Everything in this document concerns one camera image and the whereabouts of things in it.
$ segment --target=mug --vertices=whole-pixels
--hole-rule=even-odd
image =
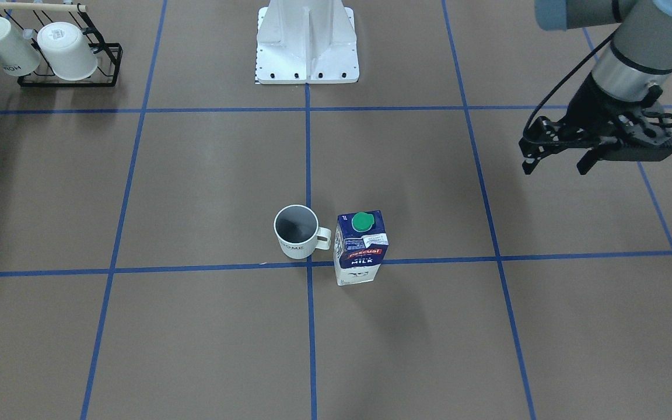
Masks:
[[[69,22],[49,23],[38,32],[38,45],[54,75],[76,81],[90,77],[98,58],[79,27]]]
[[[284,207],[274,218],[274,233],[282,251],[294,260],[309,257],[315,249],[331,247],[331,230],[318,225],[310,208],[293,204]]]
[[[7,19],[0,17],[0,66],[13,76],[27,75],[40,64],[40,54]]]

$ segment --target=bottle cap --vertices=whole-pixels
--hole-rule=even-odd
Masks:
[[[352,227],[357,232],[366,232],[375,224],[375,216],[370,213],[360,212],[352,218]]]

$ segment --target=black wire rack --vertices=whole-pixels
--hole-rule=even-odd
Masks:
[[[19,24],[15,16],[13,16],[13,13],[15,13],[16,10],[11,10],[11,5],[12,3],[0,2],[0,16],[5,17],[6,19],[10,19],[10,21],[22,29],[22,31],[26,31],[26,28]],[[17,12],[26,11],[32,12],[40,24],[38,29],[32,29],[35,33],[37,33],[39,29],[42,29],[43,26],[55,22],[54,19],[51,18],[51,16],[49,16],[48,13],[46,13],[44,10],[17,10]],[[123,48],[121,47],[121,44],[105,42],[101,32],[95,26],[86,9],[83,10],[81,3],[77,3],[75,12],[69,10],[64,12],[59,11],[51,13],[62,14],[64,19],[66,19],[62,22],[71,20],[82,30],[82,34],[85,35],[85,37],[87,37],[89,40],[88,45],[98,58],[98,68],[93,75],[87,77],[86,79],[77,80],[76,82],[74,82],[74,80],[63,80],[54,74],[53,69],[51,69],[51,64],[48,63],[48,59],[46,59],[46,56],[43,55],[43,52],[40,50],[40,46],[38,45],[37,40],[35,40],[35,37],[32,37],[30,39],[32,47],[35,48],[38,53],[40,53],[41,57],[43,57],[43,61],[41,61],[41,64],[38,66],[38,68],[35,69],[31,74],[18,77],[18,85],[24,88],[114,87],[118,82],[118,75],[121,69],[121,59],[123,58]]]

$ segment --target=carton top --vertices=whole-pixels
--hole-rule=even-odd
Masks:
[[[344,237],[362,237],[366,234],[385,233],[385,225],[380,210],[339,215],[338,226],[344,232]]]

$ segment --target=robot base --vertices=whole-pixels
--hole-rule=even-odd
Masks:
[[[354,11],[341,0],[292,3],[272,0],[258,11],[256,83],[357,82]]]

